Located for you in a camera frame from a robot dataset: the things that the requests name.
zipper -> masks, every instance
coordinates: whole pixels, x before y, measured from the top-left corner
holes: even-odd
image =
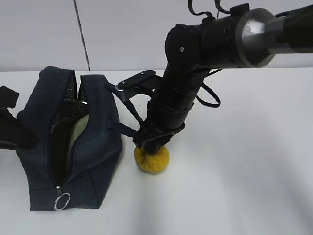
[[[72,151],[73,149],[76,148],[76,145],[77,145],[77,142],[80,138],[80,136],[82,135],[82,133],[85,131],[83,131],[80,136],[78,136],[70,150],[70,154],[69,154],[69,164],[68,164],[68,168],[67,168],[67,173],[66,173],[66,176],[64,177],[64,179],[58,184],[55,180],[55,177],[54,177],[54,174],[53,174],[53,168],[52,168],[52,157],[53,157],[53,154],[52,154],[52,140],[51,140],[51,135],[52,135],[52,132],[51,132],[51,129],[52,129],[52,125],[54,123],[54,120],[56,118],[56,115],[58,114],[58,111],[60,109],[60,106],[61,106],[61,103],[62,101],[64,100],[65,98],[65,95],[67,93],[67,90],[68,90],[68,86],[69,86],[69,83],[71,82],[71,79],[68,80],[67,84],[66,84],[66,88],[64,89],[63,91],[63,94],[62,94],[62,98],[61,98],[61,102],[58,104],[58,107],[56,108],[56,111],[55,113],[53,114],[53,117],[52,117],[52,120],[51,120],[51,123],[50,123],[50,126],[49,126],[49,136],[48,136],[48,174],[49,174],[49,177],[50,177],[50,180],[52,182],[52,184],[54,185],[56,191],[57,191],[57,195],[58,197],[56,198],[55,202],[54,202],[54,209],[56,211],[61,211],[63,210],[70,202],[70,193],[68,192],[64,192],[62,193],[61,191],[61,186],[68,180],[68,178],[70,177],[70,172],[72,170],[72,165],[73,165],[73,161],[74,161],[74,151]],[[64,205],[62,207],[58,207],[58,202],[59,200],[62,198],[62,197],[65,197],[67,196],[67,201],[64,203]]]
[[[69,203],[69,201],[70,201],[70,193],[68,193],[68,192],[62,193],[62,191],[61,191],[61,186],[59,186],[59,185],[57,185],[57,186],[55,187],[55,189],[57,190],[58,197],[57,197],[57,199],[55,199],[55,202],[54,202],[54,209],[55,209],[56,211],[61,211],[61,210],[63,210],[65,207],[67,207],[67,205],[68,205],[68,203]],[[64,203],[64,205],[63,205],[61,208],[59,208],[59,207],[58,207],[58,202],[59,202],[59,200],[60,200],[62,197],[65,197],[65,196],[67,196],[67,201]]]
[[[56,191],[57,191],[57,194],[58,194],[58,197],[56,198],[56,200],[55,200],[55,202],[54,202],[54,209],[55,209],[56,211],[63,210],[63,209],[68,205],[68,203],[69,203],[69,201],[70,201],[70,194],[69,194],[68,192],[62,193],[62,191],[61,191],[61,185],[57,184],[57,182],[56,182],[56,180],[55,180],[55,177],[54,177],[54,174],[53,174],[53,169],[52,169],[52,157],[53,157],[53,155],[52,155],[52,137],[51,137],[52,132],[51,132],[51,130],[52,130],[52,125],[53,125],[53,123],[54,123],[54,120],[55,120],[55,118],[56,118],[56,116],[57,116],[57,114],[58,114],[58,111],[59,111],[59,109],[60,109],[61,103],[62,103],[62,101],[64,100],[65,95],[66,95],[66,93],[67,93],[67,91],[68,91],[69,84],[70,84],[70,82],[72,81],[72,79],[75,79],[73,73],[74,73],[74,72],[71,71],[71,73],[70,73],[70,78],[68,79],[68,81],[67,81],[67,83],[66,83],[66,86],[65,86],[65,89],[63,90],[63,94],[62,94],[60,103],[58,104],[58,107],[56,108],[56,110],[55,110],[55,112],[54,112],[54,114],[53,114],[53,117],[52,117],[52,119],[51,119],[51,123],[50,123],[50,125],[49,125],[49,135],[48,135],[48,164],[47,164],[47,165],[48,165],[48,175],[49,175],[50,180],[51,180],[51,182],[52,182],[53,186],[55,187],[55,189],[56,189]],[[77,90],[75,90],[75,98],[77,99]],[[57,204],[58,204],[59,200],[60,200],[62,197],[64,197],[64,196],[68,196],[68,199],[67,199],[67,201],[65,202],[65,204],[64,204],[61,208],[58,208],[58,207],[57,207]]]

metal key ring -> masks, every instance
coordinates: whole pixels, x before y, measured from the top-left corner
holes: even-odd
[[[68,196],[67,201],[65,202],[64,206],[62,206],[61,208],[58,208],[58,201],[59,201],[62,197],[64,197],[65,195]],[[55,202],[54,202],[54,209],[55,209],[56,211],[61,211],[61,210],[63,210],[63,209],[68,205],[69,201],[70,201],[70,194],[69,194],[68,192],[62,193],[60,196],[57,197],[57,199],[55,199]]]

dark blue bag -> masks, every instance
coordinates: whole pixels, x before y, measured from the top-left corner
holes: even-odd
[[[77,93],[75,71],[46,67],[17,119],[38,138],[17,148],[29,184],[30,210],[99,208],[122,150],[122,128],[103,75],[84,75]],[[72,125],[89,115],[68,155]]]

light green fabric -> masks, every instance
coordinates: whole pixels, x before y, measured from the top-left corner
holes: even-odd
[[[72,135],[70,138],[70,143],[69,143],[68,152],[67,152],[67,169],[68,169],[68,164],[69,164],[69,156],[70,156],[70,152],[72,150],[73,144],[74,144],[75,140],[77,139],[77,137],[79,137],[79,135],[86,128],[87,123],[88,123],[88,118],[89,118],[89,115],[87,114],[86,116],[79,119],[76,122],[76,124],[73,126]]]

zipper pull ring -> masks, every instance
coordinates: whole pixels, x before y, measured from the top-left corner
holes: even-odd
[[[58,197],[57,197],[57,199],[55,199],[55,202],[54,202],[54,209],[55,209],[56,211],[61,211],[61,210],[63,210],[63,209],[68,205],[68,203],[69,203],[69,201],[70,201],[70,194],[69,194],[68,192],[62,193],[62,191],[61,191],[61,186],[59,186],[59,185],[57,185],[55,188],[56,188],[56,190],[57,190]],[[68,199],[67,199],[67,201],[65,202],[65,204],[64,204],[61,208],[58,208],[58,202],[59,202],[59,200],[60,200],[62,197],[64,197],[64,196],[68,196]]]

